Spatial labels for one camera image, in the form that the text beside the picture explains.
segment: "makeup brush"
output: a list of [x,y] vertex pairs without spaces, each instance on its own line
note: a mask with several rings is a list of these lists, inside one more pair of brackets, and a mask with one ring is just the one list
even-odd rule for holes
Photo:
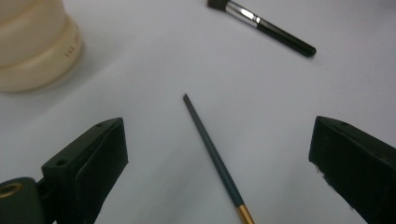
[[213,161],[213,164],[216,167],[216,170],[219,173],[219,176],[221,178],[221,181],[226,188],[228,194],[231,197],[231,200],[233,201],[233,205],[236,208],[236,211],[239,215],[239,217],[242,220],[242,223],[244,224],[254,224],[253,218],[250,216],[250,213],[248,211],[248,208],[245,206],[244,200],[241,197],[241,194],[239,193],[238,189],[236,188],[235,183],[233,182],[233,179],[231,178],[230,173],[228,173],[228,170],[224,164],[224,162],[221,159],[220,154],[215,148],[215,145],[213,144],[212,140],[209,137],[209,134],[207,133],[204,124],[201,122],[200,118],[198,117],[197,112],[194,109],[194,106],[192,105],[190,98],[187,94],[184,95],[183,97],[184,103],[186,104],[186,107],[189,109],[192,120],[195,123],[195,126],[198,129],[199,134],[201,135],[202,140],[205,143],[205,147],[207,149],[207,152],[210,155],[210,158]]
[[317,52],[314,47],[306,44],[299,38],[288,34],[287,32],[276,27],[272,23],[264,20],[250,10],[247,10],[246,8],[236,4],[233,1],[207,0],[207,5],[214,9],[228,12],[236,18],[245,21],[250,25],[253,25],[261,32],[271,36],[272,38],[290,47],[291,49],[296,50],[297,52],[303,54],[306,57],[312,57]]

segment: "white surface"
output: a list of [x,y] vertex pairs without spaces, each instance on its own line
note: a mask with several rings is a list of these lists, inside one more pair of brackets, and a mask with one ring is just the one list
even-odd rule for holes
[[123,117],[130,163],[101,223],[240,223],[186,92],[256,223],[362,224],[308,161],[317,115],[396,146],[396,2],[241,5],[318,49],[306,59],[205,1],[65,0],[79,64],[39,91],[0,93],[0,182]]

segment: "silver ferrule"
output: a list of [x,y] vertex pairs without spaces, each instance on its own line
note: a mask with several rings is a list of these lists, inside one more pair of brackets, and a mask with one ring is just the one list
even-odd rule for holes
[[257,27],[257,24],[260,23],[261,19],[259,16],[254,14],[253,12],[243,8],[242,6],[236,4],[233,1],[229,1],[225,10],[231,15],[235,16],[241,21],[245,21],[246,23]]

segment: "brush bristles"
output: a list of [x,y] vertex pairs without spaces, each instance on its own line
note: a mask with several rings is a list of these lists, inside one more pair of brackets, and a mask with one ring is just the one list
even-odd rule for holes
[[228,0],[207,0],[207,5],[217,10],[225,11]]

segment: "beige bottle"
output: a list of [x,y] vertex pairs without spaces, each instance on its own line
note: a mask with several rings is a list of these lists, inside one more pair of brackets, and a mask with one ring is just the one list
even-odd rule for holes
[[0,0],[0,91],[28,91],[75,63],[82,40],[62,0]]

